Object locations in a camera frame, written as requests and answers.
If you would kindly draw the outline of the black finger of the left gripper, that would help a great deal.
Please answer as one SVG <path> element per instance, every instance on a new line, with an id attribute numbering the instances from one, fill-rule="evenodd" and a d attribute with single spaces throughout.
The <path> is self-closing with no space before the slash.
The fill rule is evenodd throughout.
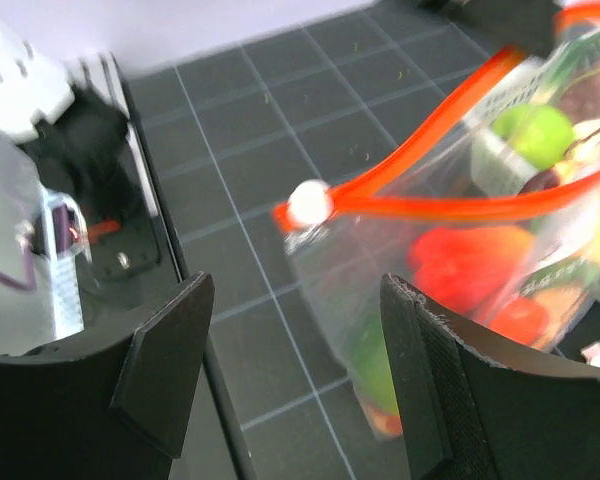
<path id="1" fill-rule="evenodd" d="M 551 0 L 433 0 L 419 7 L 528 54 L 550 55 L 556 46 L 554 17 L 561 8 Z"/>

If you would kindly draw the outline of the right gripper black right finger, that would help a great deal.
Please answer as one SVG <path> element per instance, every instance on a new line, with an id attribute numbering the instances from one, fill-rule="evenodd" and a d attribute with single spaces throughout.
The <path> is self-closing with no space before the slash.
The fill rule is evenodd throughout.
<path id="1" fill-rule="evenodd" d="M 381 320 L 412 479 L 600 479 L 600 367 L 515 343 L 402 278 Z"/>

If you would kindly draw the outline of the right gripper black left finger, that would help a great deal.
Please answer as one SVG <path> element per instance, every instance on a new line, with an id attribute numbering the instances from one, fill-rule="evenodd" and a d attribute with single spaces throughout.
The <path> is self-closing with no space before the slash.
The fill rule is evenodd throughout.
<path id="1" fill-rule="evenodd" d="M 153 301 L 0 356 L 0 479 L 165 479 L 182 453 L 215 287 Z"/>

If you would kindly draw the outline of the green orange mango toy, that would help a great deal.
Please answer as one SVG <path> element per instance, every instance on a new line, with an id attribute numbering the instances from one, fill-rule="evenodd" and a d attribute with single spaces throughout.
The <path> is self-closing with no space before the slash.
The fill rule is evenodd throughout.
<path id="1" fill-rule="evenodd" d="M 382 322 L 378 314 L 368 315 L 354 330 L 347 353 L 350 375 L 363 395 L 385 413 L 398 415 Z"/>

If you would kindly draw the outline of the orange carrot toy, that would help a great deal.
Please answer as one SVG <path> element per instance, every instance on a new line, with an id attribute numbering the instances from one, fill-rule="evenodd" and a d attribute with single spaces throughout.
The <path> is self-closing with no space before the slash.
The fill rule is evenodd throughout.
<path id="1" fill-rule="evenodd" d="M 549 323 L 546 307 L 531 298 L 518 297 L 495 313 L 486 327 L 511 341 L 532 346 L 546 333 Z"/>

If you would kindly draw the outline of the red strawberry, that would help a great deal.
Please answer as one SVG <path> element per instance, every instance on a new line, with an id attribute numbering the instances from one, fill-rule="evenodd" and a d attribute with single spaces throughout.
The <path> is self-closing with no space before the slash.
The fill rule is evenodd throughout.
<path id="1" fill-rule="evenodd" d="M 511 279 L 533 244 L 534 236 L 514 225 L 436 227 L 411 244 L 406 259 L 416 288 L 467 315 Z"/>

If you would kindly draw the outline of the zip bag red zipper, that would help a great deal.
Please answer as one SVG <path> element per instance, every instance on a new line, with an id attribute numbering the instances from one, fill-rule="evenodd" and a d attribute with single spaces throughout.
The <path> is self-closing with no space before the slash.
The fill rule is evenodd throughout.
<path id="1" fill-rule="evenodd" d="M 600 279 L 600 1 L 561 10 L 546 59 L 502 49 L 383 162 L 274 210 L 301 292 L 374 434 L 402 432 L 379 283 L 537 350 Z"/>

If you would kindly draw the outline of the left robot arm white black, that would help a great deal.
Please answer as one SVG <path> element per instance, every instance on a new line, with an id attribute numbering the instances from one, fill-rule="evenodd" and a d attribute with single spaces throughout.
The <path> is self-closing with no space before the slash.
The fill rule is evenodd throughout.
<path id="1" fill-rule="evenodd" d="M 556 46 L 554 21 L 562 5 L 556 1 L 362 1 L 339 10 L 298 19 L 292 28 L 312 33 L 344 35 L 345 23 L 364 22 L 386 44 L 422 43 L 427 58 L 439 54 L 436 65 L 447 80 L 477 66 L 487 51 L 481 40 L 510 45 L 543 57 Z M 477 60 L 453 66 L 461 46 Z M 35 124 L 55 124 L 78 98 L 71 69 L 43 55 L 0 18 L 0 131 L 16 143 L 37 139 Z"/>

